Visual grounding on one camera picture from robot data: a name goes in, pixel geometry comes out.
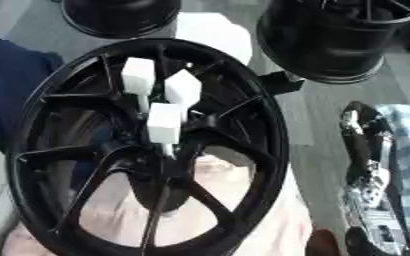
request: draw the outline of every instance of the person's leg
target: person's leg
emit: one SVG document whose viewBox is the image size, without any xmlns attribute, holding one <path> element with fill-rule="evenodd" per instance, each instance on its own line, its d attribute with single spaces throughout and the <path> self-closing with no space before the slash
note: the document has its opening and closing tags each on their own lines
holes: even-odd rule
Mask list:
<svg viewBox="0 0 410 256">
<path fill-rule="evenodd" d="M 61 64 L 55 54 L 0 39 L 0 151 L 5 151 L 26 99 Z"/>
</svg>

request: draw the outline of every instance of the pink cloth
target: pink cloth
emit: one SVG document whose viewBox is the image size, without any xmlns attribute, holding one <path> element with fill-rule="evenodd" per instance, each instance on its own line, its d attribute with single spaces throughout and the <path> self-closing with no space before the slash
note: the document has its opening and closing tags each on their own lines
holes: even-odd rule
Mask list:
<svg viewBox="0 0 410 256">
<path fill-rule="evenodd" d="M 235 166 L 212 155 L 197 160 L 195 180 L 229 209 L 234 209 L 250 184 L 246 166 Z M 84 208 L 80 223 L 96 236 L 128 246 L 141 241 L 148 211 L 136 201 L 125 180 L 116 175 L 108 179 Z M 179 243 L 200 235 L 216 224 L 214 215 L 195 199 L 189 199 L 175 212 L 160 220 L 156 244 Z M 235 256 L 304 255 L 312 224 L 293 173 L 288 171 L 283 190 L 275 205 L 258 227 L 244 240 Z M 50 256 L 23 225 L 10 233 L 3 248 L 4 256 Z"/>
</svg>

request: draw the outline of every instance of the black wheel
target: black wheel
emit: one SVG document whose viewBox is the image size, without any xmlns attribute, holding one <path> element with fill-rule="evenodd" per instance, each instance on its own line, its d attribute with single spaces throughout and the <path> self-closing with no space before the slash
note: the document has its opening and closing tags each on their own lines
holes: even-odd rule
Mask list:
<svg viewBox="0 0 410 256">
<path fill-rule="evenodd" d="M 162 157 L 149 143 L 144 115 L 136 111 L 135 98 L 123 92 L 120 72 L 130 56 L 156 62 L 152 101 L 163 101 L 164 80 L 180 69 L 203 82 L 201 101 L 182 127 L 177 160 Z M 103 136 L 83 139 L 86 131 Z M 233 211 L 192 179 L 195 159 L 210 145 L 240 152 L 256 164 L 250 188 Z M 54 164 L 68 160 L 88 162 L 94 170 L 63 206 L 50 176 Z M 256 75 L 222 52 L 170 39 L 120 42 L 58 70 L 28 100 L 7 154 L 8 182 L 22 221 L 44 246 L 68 256 L 228 255 L 273 205 L 287 164 L 281 111 Z M 86 201 L 113 173 L 129 178 L 138 201 L 150 211 L 139 247 L 102 240 L 79 225 Z M 188 197 L 211 210 L 217 225 L 182 243 L 155 245 L 160 215 Z"/>
</svg>

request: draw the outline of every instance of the black metal bar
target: black metal bar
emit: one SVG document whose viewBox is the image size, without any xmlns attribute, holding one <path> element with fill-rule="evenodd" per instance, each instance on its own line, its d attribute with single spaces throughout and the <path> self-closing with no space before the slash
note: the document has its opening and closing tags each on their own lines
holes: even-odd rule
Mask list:
<svg viewBox="0 0 410 256">
<path fill-rule="evenodd" d="M 99 166 L 96 168 L 96 170 L 90 175 L 87 182 L 85 182 L 84 186 L 79 190 L 74 199 L 71 201 L 62 218 L 52 229 L 52 232 L 58 235 L 62 235 L 62 232 L 69 225 L 79 225 L 79 217 L 81 215 L 82 208 L 108 176 L 107 164 L 108 161 L 102 161 L 101 164 L 99 164 Z"/>
<path fill-rule="evenodd" d="M 72 107 L 100 111 L 112 107 L 110 98 L 98 94 L 50 94 L 42 97 L 42 101 L 54 107 Z"/>
<path fill-rule="evenodd" d="M 406 11 L 408 13 L 410 13 L 410 8 L 408 6 L 405 6 L 404 4 L 396 1 L 396 0 L 388 0 L 389 3 L 395 5 L 396 7 L 400 8 L 403 11 Z"/>
<path fill-rule="evenodd" d="M 41 164 L 62 160 L 85 160 L 95 156 L 94 146 L 71 146 L 25 152 L 18 159 L 24 163 Z"/>
<path fill-rule="evenodd" d="M 210 211 L 216 216 L 220 226 L 227 226 L 229 222 L 234 222 L 235 218 L 233 213 L 208 190 L 193 179 L 183 180 L 179 183 L 179 186 L 210 209 Z"/>
<path fill-rule="evenodd" d="M 228 109 L 227 111 L 223 112 L 222 114 L 219 115 L 219 119 L 222 118 L 226 118 L 229 116 L 234 116 L 234 114 L 238 113 L 239 111 L 241 111 L 242 109 L 251 106 L 253 103 L 259 103 L 260 100 L 262 99 L 262 95 L 256 95 L 254 97 L 251 97 L 239 104 L 237 104 L 236 106 Z"/>
<path fill-rule="evenodd" d="M 191 136 L 193 140 L 201 141 L 204 147 L 222 146 L 244 154 L 255 162 L 258 170 L 274 171 L 275 169 L 276 165 L 272 156 L 217 128 L 199 127 L 187 132 L 185 136 Z"/>
<path fill-rule="evenodd" d="M 155 234 L 157 232 L 158 222 L 160 220 L 162 210 L 169 198 L 169 180 L 163 179 L 159 181 L 157 187 L 157 199 L 149 213 L 149 219 L 144 229 L 143 239 L 141 240 L 141 255 L 146 255 L 147 251 L 155 246 Z"/>
<path fill-rule="evenodd" d="M 109 85 L 111 93 L 113 95 L 121 94 L 124 91 L 123 84 L 119 83 L 117 79 L 113 76 L 108 57 L 102 54 L 99 56 L 99 59 L 101 60 L 102 65 L 104 67 L 105 75 L 107 77 L 107 84 Z"/>
<path fill-rule="evenodd" d="M 290 81 L 285 71 L 259 76 L 263 87 L 272 95 L 285 94 L 301 90 L 304 80 Z"/>
</svg>

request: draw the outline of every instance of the wheel rim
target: wheel rim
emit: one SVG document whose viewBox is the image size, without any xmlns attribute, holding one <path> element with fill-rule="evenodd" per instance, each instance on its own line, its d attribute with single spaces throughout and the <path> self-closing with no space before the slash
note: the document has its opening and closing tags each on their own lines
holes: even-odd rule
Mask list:
<svg viewBox="0 0 410 256">
<path fill-rule="evenodd" d="M 352 21 L 386 25 L 410 21 L 410 1 L 400 0 L 321 0 L 317 8 Z"/>
<path fill-rule="evenodd" d="M 224 99 L 228 98 L 230 104 L 225 106 L 223 111 L 206 113 L 202 118 L 193 118 L 183 127 L 184 140 L 180 143 L 181 150 L 178 154 L 181 156 L 180 159 L 186 160 L 169 162 L 160 159 L 159 151 L 142 139 L 144 135 L 139 127 L 142 127 L 144 118 L 134 111 L 135 102 L 122 93 L 122 85 L 116 73 L 129 56 L 152 58 L 156 61 L 155 91 L 162 92 L 164 79 L 175 71 L 172 70 L 173 66 L 183 68 L 187 63 L 193 64 L 190 71 L 199 79 L 217 77 L 217 80 L 232 80 L 238 85 L 235 87 L 235 94 L 239 93 L 239 96 L 226 94 Z M 92 81 L 86 75 L 92 68 L 102 70 L 97 76 L 106 81 L 105 94 L 76 93 L 79 81 L 87 84 Z M 210 90 L 219 93 L 220 89 Z M 154 93 L 153 98 L 157 98 L 157 95 L 160 94 Z M 42 141 L 46 141 L 43 134 L 48 117 L 57 116 L 61 109 L 66 107 L 88 109 L 103 114 L 113 127 L 112 139 L 99 145 L 40 148 L 41 145 L 47 145 Z M 250 129 L 247 127 L 250 122 L 244 121 L 249 114 L 255 116 L 250 122 L 257 122 L 257 125 Z M 238 129 L 224 124 L 228 120 L 236 120 L 235 122 L 239 123 L 236 125 L 245 129 L 246 138 L 235 132 Z M 259 141 L 263 143 L 258 144 L 257 136 L 260 134 L 262 138 Z M 190 179 L 188 172 L 160 171 L 161 167 L 172 165 L 178 168 L 165 169 L 183 170 L 183 164 L 186 163 L 188 166 L 190 160 L 198 156 L 196 153 L 208 145 L 220 145 L 243 153 L 257 165 L 249 191 L 233 212 Z M 150 161 L 160 164 L 149 168 L 154 170 L 153 173 L 142 172 L 142 168 L 137 168 L 133 173 L 126 169 L 124 160 L 135 162 L 138 154 L 141 154 L 138 152 L 142 151 L 145 152 L 143 157 L 159 159 Z M 55 211 L 48 196 L 45 197 L 38 185 L 47 182 L 47 164 L 60 160 L 85 159 L 96 163 L 95 171 L 82 189 L 77 191 L 76 199 L 68 207 L 68 211 Z M 77 256 L 228 253 L 241 243 L 273 205 L 281 190 L 287 163 L 288 140 L 283 117 L 274 99 L 260 86 L 256 76 L 222 52 L 186 41 L 169 39 L 141 39 L 117 43 L 88 53 L 58 70 L 28 100 L 22 123 L 7 155 L 11 193 L 26 227 L 53 252 Z M 149 175 L 151 180 L 156 181 L 154 184 L 157 184 L 153 187 L 155 197 L 151 206 L 152 211 L 144 238 L 138 248 L 99 239 L 79 225 L 83 205 L 100 183 L 114 172 L 139 175 L 138 177 Z M 217 217 L 218 225 L 205 234 L 183 243 L 156 247 L 154 236 L 163 208 L 161 205 L 168 200 L 166 193 L 174 190 L 185 192 L 209 208 Z"/>
</svg>

